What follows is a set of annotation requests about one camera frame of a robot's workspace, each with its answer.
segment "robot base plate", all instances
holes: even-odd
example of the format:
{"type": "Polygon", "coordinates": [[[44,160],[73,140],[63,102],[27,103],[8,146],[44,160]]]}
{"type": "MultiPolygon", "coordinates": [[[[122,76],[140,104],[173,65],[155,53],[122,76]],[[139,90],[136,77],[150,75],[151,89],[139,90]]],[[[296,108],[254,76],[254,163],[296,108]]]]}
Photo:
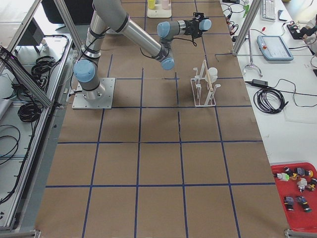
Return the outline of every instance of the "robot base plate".
{"type": "Polygon", "coordinates": [[[113,100],[113,91],[115,85],[115,78],[100,78],[100,83],[103,84],[106,91],[102,97],[96,100],[87,100],[83,94],[77,93],[74,98],[72,108],[74,110],[89,110],[89,109],[111,109],[113,100]]]}

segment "grid floor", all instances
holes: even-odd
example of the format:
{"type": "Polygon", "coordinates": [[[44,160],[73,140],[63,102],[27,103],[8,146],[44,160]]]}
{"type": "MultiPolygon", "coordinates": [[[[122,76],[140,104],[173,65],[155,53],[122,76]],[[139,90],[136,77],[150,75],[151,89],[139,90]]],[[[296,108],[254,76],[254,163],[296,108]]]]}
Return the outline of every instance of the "grid floor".
{"type": "MultiPolygon", "coordinates": [[[[122,0],[141,27],[161,19],[122,0]]],[[[100,77],[116,77],[113,109],[74,111],[59,137],[36,228],[44,238],[272,238],[287,222],[218,1],[172,3],[173,19],[204,12],[197,47],[173,42],[163,71],[123,36],[107,36],[100,77]],[[190,78],[218,69],[214,108],[194,108],[190,78]]]]}

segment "white desk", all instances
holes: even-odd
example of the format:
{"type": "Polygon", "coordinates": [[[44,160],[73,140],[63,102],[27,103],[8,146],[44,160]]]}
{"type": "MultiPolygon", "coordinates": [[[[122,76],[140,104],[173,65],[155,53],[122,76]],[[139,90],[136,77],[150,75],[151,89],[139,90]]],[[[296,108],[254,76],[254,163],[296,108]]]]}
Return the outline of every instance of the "white desk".
{"type": "Polygon", "coordinates": [[[41,0],[1,0],[0,44],[12,51],[22,37],[41,0]]]}
{"type": "MultiPolygon", "coordinates": [[[[286,11],[287,20],[292,20],[289,16],[284,4],[281,0],[275,0],[276,11],[286,11]]],[[[241,11],[242,6],[238,4],[231,5],[233,11],[241,11]]],[[[243,12],[232,14],[231,20],[243,25],[243,12]]],[[[284,22],[276,20],[275,22],[261,20],[260,11],[256,16],[251,29],[262,30],[265,27],[266,35],[281,35],[282,24],[284,22]]],[[[294,40],[290,35],[286,25],[284,26],[285,33],[282,38],[289,48],[300,47],[306,45],[302,40],[294,40]]],[[[251,31],[252,52],[254,56],[254,64],[256,64],[263,73],[262,80],[268,81],[269,86],[275,86],[280,78],[292,81],[297,86],[297,92],[317,94],[317,77],[310,65],[312,53],[308,48],[303,48],[300,51],[292,51],[294,60],[290,62],[271,63],[264,59],[258,44],[256,43],[257,36],[260,34],[257,31],[251,31]]],[[[246,41],[239,54],[238,61],[241,71],[245,65],[250,62],[249,43],[246,41]]],[[[245,81],[259,79],[259,74],[254,69],[247,69],[244,75],[245,81]]],[[[293,85],[282,81],[277,89],[285,91],[293,91],[293,85]]],[[[265,145],[267,156],[271,164],[287,163],[287,162],[302,162],[307,161],[317,168],[317,106],[314,108],[299,108],[296,107],[292,94],[283,93],[286,101],[289,101],[283,112],[276,115],[268,115],[259,111],[253,103],[253,96],[258,88],[247,86],[249,97],[252,102],[255,116],[259,125],[261,136],[265,145]]],[[[317,104],[317,97],[307,97],[296,95],[296,102],[299,105],[314,105],[317,104]]]]}
{"type": "MultiPolygon", "coordinates": [[[[268,81],[269,86],[275,86],[280,78],[287,79],[296,84],[297,92],[317,94],[317,77],[310,67],[312,56],[294,56],[289,63],[271,64],[262,56],[255,56],[254,63],[263,72],[262,80],[268,81]]],[[[238,56],[241,69],[249,63],[248,56],[238,56]]],[[[259,79],[255,70],[247,70],[245,81],[253,78],[259,79]]],[[[293,91],[293,85],[280,82],[277,89],[293,91]]],[[[269,162],[295,162],[307,161],[317,168],[317,106],[314,108],[299,108],[294,105],[292,94],[283,93],[289,101],[283,112],[268,115],[259,111],[253,103],[253,95],[258,88],[247,86],[252,101],[255,116],[259,125],[261,136],[266,148],[269,162]]],[[[299,105],[317,104],[317,97],[296,95],[299,105]]]]}
{"type": "MultiPolygon", "coordinates": [[[[278,11],[278,10],[285,11],[285,16],[287,16],[286,17],[287,21],[291,21],[292,18],[288,14],[283,2],[281,0],[275,0],[275,2],[276,2],[275,10],[276,11],[278,11]]],[[[222,6],[223,10],[227,9],[226,5],[222,4],[221,6],[222,6]]],[[[243,9],[243,7],[241,5],[238,5],[238,4],[231,5],[231,8],[233,11],[241,11],[243,9]]],[[[240,29],[241,29],[243,22],[245,20],[245,18],[243,18],[243,14],[244,14],[243,12],[242,13],[233,13],[231,16],[230,20],[234,21],[236,24],[239,25],[239,29],[235,33],[235,35],[239,35],[240,29]]],[[[282,35],[283,34],[283,30],[282,30],[283,23],[284,23],[283,21],[279,21],[278,19],[275,22],[261,20],[261,14],[260,14],[260,10],[259,10],[256,18],[254,19],[254,21],[252,23],[251,29],[257,29],[257,30],[261,31],[262,28],[265,27],[265,31],[263,31],[263,33],[266,35],[282,35]]],[[[306,45],[303,40],[294,40],[292,38],[291,34],[289,33],[289,30],[287,29],[286,24],[283,27],[284,27],[285,33],[283,34],[282,38],[283,38],[285,44],[287,45],[287,47],[294,48],[294,47],[300,47],[300,46],[306,45]]],[[[262,55],[262,53],[260,52],[259,46],[256,42],[258,35],[261,35],[261,33],[251,30],[252,53],[254,56],[261,56],[262,55]]],[[[308,48],[293,50],[291,52],[295,56],[311,56],[312,55],[312,53],[310,52],[310,50],[308,48]]],[[[242,45],[238,55],[241,55],[241,56],[248,56],[249,55],[249,43],[247,40],[242,45]]]]}

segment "keyboard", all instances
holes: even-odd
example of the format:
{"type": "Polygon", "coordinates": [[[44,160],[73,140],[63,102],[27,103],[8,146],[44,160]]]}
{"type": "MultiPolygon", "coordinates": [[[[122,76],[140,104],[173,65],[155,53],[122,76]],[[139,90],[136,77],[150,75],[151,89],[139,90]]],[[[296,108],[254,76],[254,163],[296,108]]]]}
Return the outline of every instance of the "keyboard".
{"type": "Polygon", "coordinates": [[[261,6],[261,17],[264,21],[275,21],[275,0],[263,0],[261,6]]]}

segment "power adapter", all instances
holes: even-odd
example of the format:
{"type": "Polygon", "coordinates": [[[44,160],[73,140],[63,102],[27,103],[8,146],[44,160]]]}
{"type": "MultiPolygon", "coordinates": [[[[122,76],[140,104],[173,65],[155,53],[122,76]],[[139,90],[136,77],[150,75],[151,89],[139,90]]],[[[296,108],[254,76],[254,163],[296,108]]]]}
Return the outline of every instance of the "power adapter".
{"type": "Polygon", "coordinates": [[[268,88],[268,82],[259,79],[252,79],[252,81],[246,81],[246,83],[258,88],[268,88]]]}
{"type": "Polygon", "coordinates": [[[236,42],[237,38],[238,38],[238,36],[233,36],[233,37],[231,38],[232,42],[236,42]]]}

